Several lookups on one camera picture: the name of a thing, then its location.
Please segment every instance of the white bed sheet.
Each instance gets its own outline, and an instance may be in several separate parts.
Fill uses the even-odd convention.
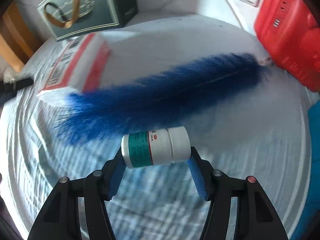
[[[141,23],[103,35],[112,49],[103,73],[104,86],[127,83],[175,64],[219,53],[249,52],[258,60],[268,57],[254,36],[198,15]],[[25,73],[35,77],[34,88],[23,90],[8,102],[0,119],[1,196],[24,239],[59,177],[75,179],[88,175],[113,158],[120,146],[117,138],[84,147],[65,147],[50,133],[58,109],[39,101],[36,90],[62,47],[63,43],[49,40],[36,52],[24,68]],[[311,93],[286,71],[273,67],[257,88],[184,123],[191,144],[215,169],[232,177],[253,175],[259,180],[289,236],[296,228],[308,192],[311,140],[307,111],[318,99],[318,94]],[[176,174],[180,175],[179,167],[185,173],[175,181]],[[130,192],[122,192],[120,186],[118,195],[107,204],[119,239],[129,235],[134,239],[138,222],[146,233],[137,239],[153,239],[155,234],[159,239],[199,238],[209,204],[197,196],[183,164],[170,168],[176,171],[169,186],[162,181],[163,166],[125,172],[121,185],[132,183],[130,178],[136,178],[137,173],[145,183],[140,187],[133,184]],[[161,203],[152,202],[161,189],[175,191],[182,187],[187,198],[177,194],[172,199],[164,194],[161,201],[157,200]],[[149,210],[141,206],[142,195],[148,197],[143,204],[152,207]],[[230,225],[235,224],[235,214],[233,201]],[[121,223],[127,224],[127,235],[118,231]],[[232,239],[232,231],[227,239]]]

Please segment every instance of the blue feather duster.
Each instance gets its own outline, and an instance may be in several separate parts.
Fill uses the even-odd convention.
[[[191,114],[254,87],[266,69],[250,54],[220,55],[133,84],[71,94],[71,111],[57,119],[58,135],[75,144],[177,126]]]

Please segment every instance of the wooden furniture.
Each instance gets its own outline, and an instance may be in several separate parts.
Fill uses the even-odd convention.
[[[41,46],[13,1],[0,19],[0,55],[17,72]]]

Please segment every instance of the red plastic container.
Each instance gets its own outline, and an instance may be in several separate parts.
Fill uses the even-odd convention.
[[[264,0],[254,29],[277,66],[320,91],[320,29],[302,0]]]

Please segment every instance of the gift bag handle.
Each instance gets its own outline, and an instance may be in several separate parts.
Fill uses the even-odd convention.
[[[54,18],[51,14],[47,12],[47,6],[50,5],[50,3],[47,3],[44,6],[44,15],[47,18],[48,22],[50,22],[52,25],[57,26],[59,28],[68,29],[70,28],[79,18],[80,13],[80,0],[73,0],[73,13],[72,18],[67,20],[66,22],[61,22]]]

